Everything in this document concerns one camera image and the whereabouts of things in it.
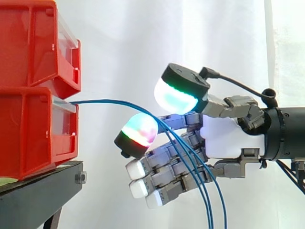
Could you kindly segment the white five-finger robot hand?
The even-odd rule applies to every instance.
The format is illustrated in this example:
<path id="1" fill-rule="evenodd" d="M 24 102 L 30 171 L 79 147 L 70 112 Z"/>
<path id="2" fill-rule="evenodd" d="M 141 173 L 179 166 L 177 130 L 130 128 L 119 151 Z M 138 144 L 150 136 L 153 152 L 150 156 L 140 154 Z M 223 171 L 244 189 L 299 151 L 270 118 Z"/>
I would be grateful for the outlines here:
<path id="1" fill-rule="evenodd" d="M 170 63 L 155 86 L 157 103 L 168 115 L 155 119 L 139 113 L 114 140 L 126 165 L 134 198 L 158 208 L 198 188 L 211 207 L 206 183 L 217 177 L 243 178 L 248 163 L 266 152 L 268 120 L 256 100 L 209 94 L 208 78 L 222 76 L 209 68 L 197 73 Z"/>

